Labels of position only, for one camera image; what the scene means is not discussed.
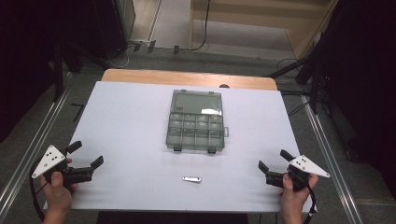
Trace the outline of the aluminium floor rail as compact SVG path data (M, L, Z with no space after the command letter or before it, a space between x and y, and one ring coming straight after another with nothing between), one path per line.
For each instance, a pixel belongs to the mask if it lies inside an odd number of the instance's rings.
M314 114L308 101L309 99L307 96L302 96L302 102L304 103L304 110L306 111L312 129L318 140L320 150L329 168L333 183L338 193L340 202L343 205L344 210L346 212L346 217L349 221L349 224L364 224L358 206L356 205L355 200L351 194L351 191L349 190L349 187L344 179L344 176L341 172L338 162L336 161L336 158L332 153L332 147L322 128L319 117L318 115Z
M64 90L53 102L49 88L0 143L0 219L7 215L24 182L29 180L30 168L46 148L46 139L69 92Z

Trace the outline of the person's right hand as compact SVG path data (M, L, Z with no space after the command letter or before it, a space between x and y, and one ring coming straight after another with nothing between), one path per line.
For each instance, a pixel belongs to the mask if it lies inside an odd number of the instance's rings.
M285 219L301 218L304 204L310 195L308 187L293 190L293 182L288 174L283 176L283 191L280 198L280 213Z

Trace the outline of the clear plastic compartment box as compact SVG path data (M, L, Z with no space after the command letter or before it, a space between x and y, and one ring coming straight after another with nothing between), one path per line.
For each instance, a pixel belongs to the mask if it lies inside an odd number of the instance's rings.
M173 91L165 141L169 149L216 154L224 149L225 137L220 92Z

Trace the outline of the white power strip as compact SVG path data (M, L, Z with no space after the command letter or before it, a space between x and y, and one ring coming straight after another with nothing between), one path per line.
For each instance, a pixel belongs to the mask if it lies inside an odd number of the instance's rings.
M133 49L134 52L141 50L142 48L147 49L147 53L151 53L154 51L156 45L155 40L129 40L128 41L128 48Z

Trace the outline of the person's left hand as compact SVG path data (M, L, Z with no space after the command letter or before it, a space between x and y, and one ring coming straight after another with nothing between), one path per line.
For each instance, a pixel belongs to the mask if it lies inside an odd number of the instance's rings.
M46 181L44 176L41 176L40 185L44 190L48 203L46 215L58 214L67 216L72 206L72 194L64 187L63 174L61 172L53 172L50 183Z

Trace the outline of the black stand leg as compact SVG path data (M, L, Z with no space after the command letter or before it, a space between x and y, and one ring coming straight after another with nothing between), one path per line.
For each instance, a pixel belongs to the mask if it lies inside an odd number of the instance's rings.
M291 63L290 64L280 68L280 65L283 62L286 62L286 61L287 61L287 59L283 59L283 60L279 61L276 64L276 71L274 73L270 74L270 75L263 75L263 77L269 77L269 78L281 77L281 76L287 74L288 72L290 72L291 70L296 69L296 68L298 68L298 67L300 67L302 65L305 65L306 63L310 62L311 59L310 58L302 58L300 60L291 59Z

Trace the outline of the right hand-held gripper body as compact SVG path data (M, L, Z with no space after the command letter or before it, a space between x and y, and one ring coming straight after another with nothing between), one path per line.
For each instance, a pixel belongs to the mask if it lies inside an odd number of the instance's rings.
M294 157L294 160L288 161L288 175L293 182L293 190L299 191L307 187L309 183L309 176L311 174L329 178L331 175L308 159L305 155ZM283 188L283 174L271 172L265 175L266 184L275 187Z

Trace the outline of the white table mat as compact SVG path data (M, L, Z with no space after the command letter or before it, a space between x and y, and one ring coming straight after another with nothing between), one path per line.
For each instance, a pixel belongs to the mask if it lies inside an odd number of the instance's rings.
M276 212L278 189L265 182L258 163L285 172L280 156L300 151L278 91L219 89L225 148L214 155L177 153L165 144L172 85L122 82L95 84L74 132L82 147L75 167L97 157L104 163L74 194L76 210L180 212ZM199 176L201 183L183 181Z

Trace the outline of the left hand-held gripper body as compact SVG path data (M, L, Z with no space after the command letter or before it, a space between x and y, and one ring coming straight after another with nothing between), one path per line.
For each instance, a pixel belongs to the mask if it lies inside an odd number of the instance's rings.
M83 168L70 167L66 161L66 148L58 149L50 145L44 155L38 160L38 165L33 168L31 177L36 179L44 176L50 183L53 172L61 172L64 177L64 187L70 188L73 184L92 180L93 169L91 166Z

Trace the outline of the black cabinet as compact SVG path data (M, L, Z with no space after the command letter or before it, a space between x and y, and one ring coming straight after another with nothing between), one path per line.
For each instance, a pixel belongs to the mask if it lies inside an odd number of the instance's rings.
M98 49L105 59L127 48L134 21L134 0L93 0L99 30Z

